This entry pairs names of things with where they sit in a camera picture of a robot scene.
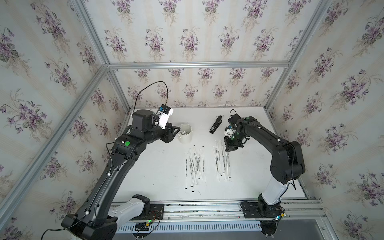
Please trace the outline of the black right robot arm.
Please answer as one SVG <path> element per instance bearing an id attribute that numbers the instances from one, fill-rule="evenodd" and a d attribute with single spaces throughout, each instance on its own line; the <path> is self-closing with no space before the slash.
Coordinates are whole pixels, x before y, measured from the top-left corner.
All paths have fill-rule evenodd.
<path id="1" fill-rule="evenodd" d="M 228 122 L 227 136 L 224 137 L 225 152 L 243 148 L 248 140 L 254 139 L 272 155 L 272 178 L 266 190 L 259 195 L 257 204 L 247 209 L 249 212 L 256 210 L 262 217 L 271 215 L 281 208 L 281 197 L 289 183 L 295 187 L 295 180 L 306 171 L 302 147 L 297 141 L 290 142 L 278 137 L 254 117 L 242 118 L 234 114 Z"/>

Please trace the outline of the twelfth straw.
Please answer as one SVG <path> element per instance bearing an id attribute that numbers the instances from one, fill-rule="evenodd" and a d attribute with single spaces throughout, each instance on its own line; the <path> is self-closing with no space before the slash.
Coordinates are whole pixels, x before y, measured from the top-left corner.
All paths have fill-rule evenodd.
<path id="1" fill-rule="evenodd" d="M 195 181 L 195 171 L 194 171 L 192 148 L 189 149 L 189 160 L 190 160 L 190 168 L 191 168 L 191 176 L 192 176 L 192 187 L 194 187 L 196 181 Z"/>

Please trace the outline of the eleventh straw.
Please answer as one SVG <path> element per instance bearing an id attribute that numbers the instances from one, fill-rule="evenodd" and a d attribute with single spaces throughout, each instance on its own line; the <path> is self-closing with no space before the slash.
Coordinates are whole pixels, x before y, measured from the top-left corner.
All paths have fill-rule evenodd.
<path id="1" fill-rule="evenodd" d="M 202 174 L 203 174 L 203 180 L 206 181 L 205 146 L 202 146 Z"/>

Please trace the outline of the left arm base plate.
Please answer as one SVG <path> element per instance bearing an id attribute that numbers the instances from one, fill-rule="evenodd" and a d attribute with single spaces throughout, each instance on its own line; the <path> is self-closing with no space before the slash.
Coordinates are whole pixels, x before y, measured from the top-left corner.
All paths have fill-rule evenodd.
<path id="1" fill-rule="evenodd" d="M 162 220 L 164 218 L 164 204 L 149 204 L 145 205 L 143 212 L 131 219 L 131 221 L 141 220 Z"/>

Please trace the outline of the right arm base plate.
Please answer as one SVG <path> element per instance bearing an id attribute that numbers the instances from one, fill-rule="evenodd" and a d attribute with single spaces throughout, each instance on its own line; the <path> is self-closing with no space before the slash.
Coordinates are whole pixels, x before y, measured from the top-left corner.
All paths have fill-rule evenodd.
<path id="1" fill-rule="evenodd" d="M 240 207 L 246 219 L 279 219 L 285 213 L 285 209 L 281 207 L 280 203 L 267 205 L 263 201 L 241 202 Z"/>

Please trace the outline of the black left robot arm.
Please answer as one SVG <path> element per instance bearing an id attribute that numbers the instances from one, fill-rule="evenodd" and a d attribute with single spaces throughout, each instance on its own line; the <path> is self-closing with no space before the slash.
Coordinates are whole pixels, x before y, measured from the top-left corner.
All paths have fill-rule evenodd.
<path id="1" fill-rule="evenodd" d="M 110 160 L 91 194 L 75 214 L 64 217 L 61 226 L 82 240 L 111 240 L 127 221 L 149 213 L 150 200 L 133 196 L 126 204 L 111 210 L 112 202 L 130 169 L 147 145 L 157 140 L 170 143 L 180 128 L 169 123 L 173 109 L 162 105 L 159 113 L 138 110 L 132 123 L 112 146 Z"/>

